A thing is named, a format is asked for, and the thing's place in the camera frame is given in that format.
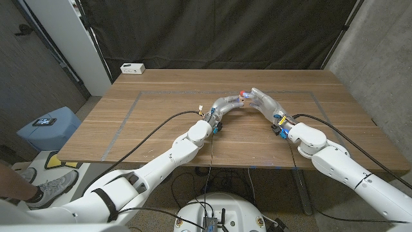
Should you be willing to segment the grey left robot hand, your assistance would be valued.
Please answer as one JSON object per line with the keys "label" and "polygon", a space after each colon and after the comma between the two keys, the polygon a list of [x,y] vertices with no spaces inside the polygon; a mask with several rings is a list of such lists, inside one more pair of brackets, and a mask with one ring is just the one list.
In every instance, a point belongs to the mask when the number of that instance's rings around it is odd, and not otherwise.
{"label": "grey left robot hand", "polygon": [[217,99],[204,118],[210,126],[215,127],[223,118],[223,116],[234,108],[240,108],[244,103],[239,99],[238,95],[221,97]]}

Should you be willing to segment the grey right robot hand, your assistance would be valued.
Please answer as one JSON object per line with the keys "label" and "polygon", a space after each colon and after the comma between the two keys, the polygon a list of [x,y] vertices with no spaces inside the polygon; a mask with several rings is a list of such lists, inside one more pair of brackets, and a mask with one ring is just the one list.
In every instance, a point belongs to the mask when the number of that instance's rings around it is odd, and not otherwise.
{"label": "grey right robot hand", "polygon": [[246,99],[250,99],[252,102],[249,106],[260,111],[272,124],[278,124],[279,126],[286,122],[293,125],[297,124],[297,121],[293,119],[277,101],[261,90],[252,88],[250,93],[241,92],[240,95]]}

